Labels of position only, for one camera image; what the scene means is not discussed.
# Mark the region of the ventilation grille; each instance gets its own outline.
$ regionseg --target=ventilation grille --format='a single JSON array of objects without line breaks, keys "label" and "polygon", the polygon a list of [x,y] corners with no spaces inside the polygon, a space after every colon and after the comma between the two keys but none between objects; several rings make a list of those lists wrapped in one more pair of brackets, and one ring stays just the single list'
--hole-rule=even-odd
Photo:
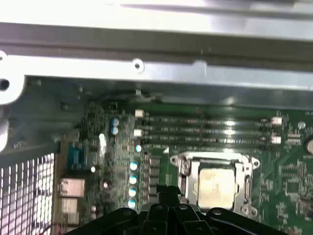
[{"label": "ventilation grille", "polygon": [[54,154],[1,168],[1,235],[36,235],[51,224]]}]

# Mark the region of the cpu socket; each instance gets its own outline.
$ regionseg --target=cpu socket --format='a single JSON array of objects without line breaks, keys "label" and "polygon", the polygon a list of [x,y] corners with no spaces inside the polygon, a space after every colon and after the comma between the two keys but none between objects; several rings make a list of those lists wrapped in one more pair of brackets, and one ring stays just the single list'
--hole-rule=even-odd
[{"label": "cpu socket", "polygon": [[224,208],[249,218],[257,216],[251,205],[252,173],[260,162],[240,153],[184,152],[170,158],[178,167],[182,202],[205,213]]}]

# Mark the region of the metal chassis frame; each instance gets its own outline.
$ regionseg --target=metal chassis frame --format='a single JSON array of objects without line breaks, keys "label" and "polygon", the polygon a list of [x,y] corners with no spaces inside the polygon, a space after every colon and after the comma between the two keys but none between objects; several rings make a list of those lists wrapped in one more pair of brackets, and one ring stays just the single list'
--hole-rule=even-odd
[{"label": "metal chassis frame", "polygon": [[10,82],[0,105],[20,97],[27,76],[313,90],[310,41],[14,23],[0,32]]}]

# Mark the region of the motherboard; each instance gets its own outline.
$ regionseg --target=motherboard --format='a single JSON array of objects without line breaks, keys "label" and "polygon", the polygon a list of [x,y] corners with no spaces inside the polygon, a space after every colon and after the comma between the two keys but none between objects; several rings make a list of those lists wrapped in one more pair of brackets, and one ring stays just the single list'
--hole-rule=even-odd
[{"label": "motherboard", "polygon": [[178,186],[181,202],[203,213],[222,207],[308,235],[313,112],[91,101],[68,171],[86,176],[83,223],[158,202],[160,184]]}]

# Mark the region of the integrated circuit chip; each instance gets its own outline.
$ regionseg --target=integrated circuit chip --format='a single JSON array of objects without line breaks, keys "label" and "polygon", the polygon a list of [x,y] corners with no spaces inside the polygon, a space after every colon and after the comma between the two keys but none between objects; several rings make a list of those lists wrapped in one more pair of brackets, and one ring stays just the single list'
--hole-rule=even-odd
[{"label": "integrated circuit chip", "polygon": [[299,182],[287,182],[286,185],[286,195],[298,195],[299,193]]},{"label": "integrated circuit chip", "polygon": [[235,189],[235,172],[232,169],[202,169],[199,173],[198,206],[202,209],[221,207],[230,210]]}]

